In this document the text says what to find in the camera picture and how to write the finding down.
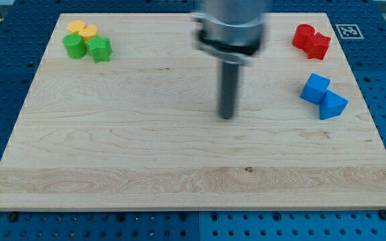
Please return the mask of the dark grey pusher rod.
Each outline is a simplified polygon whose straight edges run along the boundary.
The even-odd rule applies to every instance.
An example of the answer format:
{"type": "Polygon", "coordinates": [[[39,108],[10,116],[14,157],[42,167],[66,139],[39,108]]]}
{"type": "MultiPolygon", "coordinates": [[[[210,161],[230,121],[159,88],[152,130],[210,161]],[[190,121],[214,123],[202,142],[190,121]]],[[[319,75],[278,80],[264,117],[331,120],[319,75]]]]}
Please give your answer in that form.
{"type": "Polygon", "coordinates": [[[220,94],[218,112],[221,118],[233,117],[237,98],[239,64],[222,61],[220,63],[220,94]]]}

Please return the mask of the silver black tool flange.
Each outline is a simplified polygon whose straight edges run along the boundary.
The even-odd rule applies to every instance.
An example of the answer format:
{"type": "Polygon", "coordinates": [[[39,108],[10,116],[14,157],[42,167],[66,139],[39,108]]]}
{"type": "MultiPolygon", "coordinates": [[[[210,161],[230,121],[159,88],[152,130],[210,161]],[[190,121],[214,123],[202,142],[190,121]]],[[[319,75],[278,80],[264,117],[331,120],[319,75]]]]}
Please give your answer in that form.
{"type": "Polygon", "coordinates": [[[225,13],[221,17],[193,12],[190,17],[198,23],[194,47],[220,60],[250,65],[263,42],[265,15],[262,12],[225,13]]]}

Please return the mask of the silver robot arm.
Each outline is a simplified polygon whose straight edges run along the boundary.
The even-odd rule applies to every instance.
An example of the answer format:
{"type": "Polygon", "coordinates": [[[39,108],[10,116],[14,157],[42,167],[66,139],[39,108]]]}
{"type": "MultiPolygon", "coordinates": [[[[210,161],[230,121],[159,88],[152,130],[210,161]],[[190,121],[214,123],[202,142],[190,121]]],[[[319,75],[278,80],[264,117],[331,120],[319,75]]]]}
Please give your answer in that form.
{"type": "Polygon", "coordinates": [[[234,115],[239,71],[261,47],[266,8],[262,0],[205,0],[192,14],[197,48],[220,60],[220,118],[234,115]]]}

